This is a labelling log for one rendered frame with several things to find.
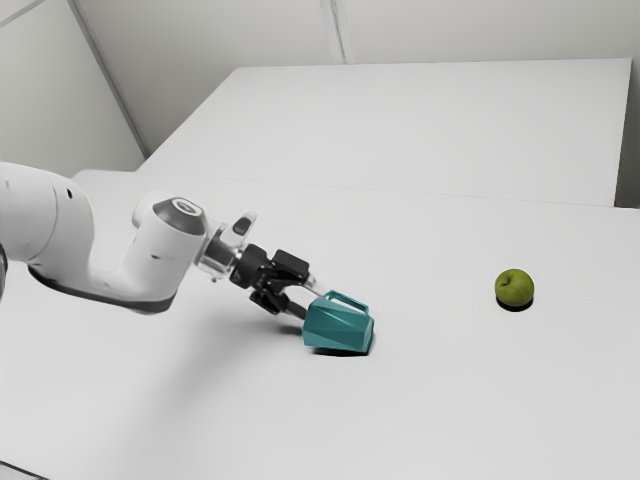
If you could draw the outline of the green apple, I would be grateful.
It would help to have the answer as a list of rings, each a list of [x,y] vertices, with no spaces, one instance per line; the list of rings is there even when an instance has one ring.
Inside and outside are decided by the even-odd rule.
[[[501,272],[494,282],[496,298],[510,307],[521,307],[530,303],[535,294],[535,284],[531,276],[521,269]]]

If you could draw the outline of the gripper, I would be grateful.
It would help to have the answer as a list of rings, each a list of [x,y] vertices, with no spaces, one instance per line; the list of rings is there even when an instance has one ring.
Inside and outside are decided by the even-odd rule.
[[[240,254],[230,281],[241,289],[250,289],[249,299],[270,314],[284,313],[300,320],[305,319],[306,308],[293,302],[284,289],[290,284],[317,296],[326,293],[326,286],[311,272],[307,261],[281,249],[269,259],[266,251],[254,244]]]

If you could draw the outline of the teal faceted mug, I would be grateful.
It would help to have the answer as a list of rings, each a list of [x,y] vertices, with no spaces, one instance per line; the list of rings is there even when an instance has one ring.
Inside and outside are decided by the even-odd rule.
[[[373,341],[374,325],[366,304],[331,290],[310,303],[302,325],[303,344],[366,354]]]

